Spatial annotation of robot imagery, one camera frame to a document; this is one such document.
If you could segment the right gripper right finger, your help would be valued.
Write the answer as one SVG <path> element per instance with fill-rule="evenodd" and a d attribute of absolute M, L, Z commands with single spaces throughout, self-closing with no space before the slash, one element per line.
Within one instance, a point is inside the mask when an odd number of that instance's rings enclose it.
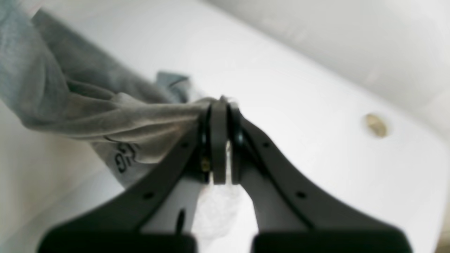
<path fill-rule="evenodd" d="M 236 103 L 227 104 L 231 180 L 252 200 L 252 253 L 411 253 L 405 234 L 321 189 Z"/>

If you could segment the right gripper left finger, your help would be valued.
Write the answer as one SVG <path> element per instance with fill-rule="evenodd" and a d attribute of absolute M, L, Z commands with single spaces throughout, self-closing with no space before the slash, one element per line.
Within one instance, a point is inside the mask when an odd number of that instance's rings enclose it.
<path fill-rule="evenodd" d="M 197 253 L 197 200 L 210 181 L 211 106 L 149 174 L 112 200 L 49 231 L 39 253 Z"/>

